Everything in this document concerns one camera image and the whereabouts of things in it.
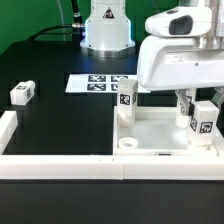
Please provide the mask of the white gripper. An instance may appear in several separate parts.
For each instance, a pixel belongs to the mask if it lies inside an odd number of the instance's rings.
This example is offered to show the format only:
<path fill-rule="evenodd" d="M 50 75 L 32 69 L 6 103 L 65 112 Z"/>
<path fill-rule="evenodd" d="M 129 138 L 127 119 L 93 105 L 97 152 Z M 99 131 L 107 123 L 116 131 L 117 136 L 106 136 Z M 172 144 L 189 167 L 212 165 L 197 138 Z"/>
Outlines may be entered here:
<path fill-rule="evenodd" d="M 145 21 L 149 36 L 140 47 L 137 80 L 149 91 L 178 89 L 183 116 L 193 113 L 187 88 L 217 87 L 212 101 L 218 107 L 224 102 L 224 49 L 197 46 L 212 26 L 208 7 L 178 6 Z"/>

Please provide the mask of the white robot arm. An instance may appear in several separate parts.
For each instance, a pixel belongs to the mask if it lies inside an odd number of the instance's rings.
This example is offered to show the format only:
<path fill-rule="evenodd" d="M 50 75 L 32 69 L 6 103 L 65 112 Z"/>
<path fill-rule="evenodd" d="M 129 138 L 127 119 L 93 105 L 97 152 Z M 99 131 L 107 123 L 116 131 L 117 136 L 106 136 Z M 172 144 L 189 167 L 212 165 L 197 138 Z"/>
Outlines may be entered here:
<path fill-rule="evenodd" d="M 81 49 L 113 57 L 132 47 L 124 0 L 91 0 Z M 224 0 L 180 0 L 177 7 L 145 21 L 149 36 L 140 46 L 137 80 L 148 91 L 173 90 L 181 113 L 191 113 L 187 91 L 216 90 L 213 102 L 224 103 Z"/>

